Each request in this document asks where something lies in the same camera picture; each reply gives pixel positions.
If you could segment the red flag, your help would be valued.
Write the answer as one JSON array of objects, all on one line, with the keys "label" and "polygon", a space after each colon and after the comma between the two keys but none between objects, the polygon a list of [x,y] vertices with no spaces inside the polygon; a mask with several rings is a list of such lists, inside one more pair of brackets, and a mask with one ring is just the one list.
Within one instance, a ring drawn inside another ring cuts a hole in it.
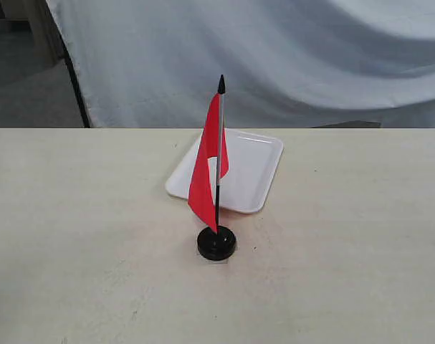
[{"label": "red flag", "polygon": [[189,207],[215,234],[219,231],[219,191],[211,190],[209,159],[216,159],[216,186],[220,186],[220,179],[229,171],[222,105],[225,92],[221,76],[217,93],[209,105],[188,192]]}]

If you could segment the black round flag base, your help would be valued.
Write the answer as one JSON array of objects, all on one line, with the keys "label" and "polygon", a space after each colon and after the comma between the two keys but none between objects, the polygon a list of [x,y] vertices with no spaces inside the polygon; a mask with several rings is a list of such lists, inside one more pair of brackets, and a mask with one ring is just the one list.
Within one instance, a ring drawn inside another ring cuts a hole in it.
[{"label": "black round flag base", "polygon": [[211,261],[230,258],[236,250],[236,236],[225,226],[219,226],[217,233],[210,227],[201,230],[197,236],[199,254]]}]

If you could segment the white plastic tray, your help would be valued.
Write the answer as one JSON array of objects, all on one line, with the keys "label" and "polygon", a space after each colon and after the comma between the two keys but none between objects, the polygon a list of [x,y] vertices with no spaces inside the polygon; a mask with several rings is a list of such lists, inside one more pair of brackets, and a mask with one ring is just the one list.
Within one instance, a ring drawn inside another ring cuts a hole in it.
[{"label": "white plastic tray", "polygon": [[[284,149],[283,142],[236,129],[225,131],[229,171],[221,179],[220,207],[243,214],[257,213],[267,199]],[[188,199],[200,141],[201,134],[166,181],[168,194]]]}]

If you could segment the white backdrop cloth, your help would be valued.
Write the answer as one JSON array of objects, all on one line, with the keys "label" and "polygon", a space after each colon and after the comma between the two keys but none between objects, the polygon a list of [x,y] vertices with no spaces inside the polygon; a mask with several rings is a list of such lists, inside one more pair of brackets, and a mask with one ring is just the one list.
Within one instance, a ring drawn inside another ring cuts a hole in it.
[{"label": "white backdrop cloth", "polygon": [[50,1],[97,127],[435,128],[435,1]]}]

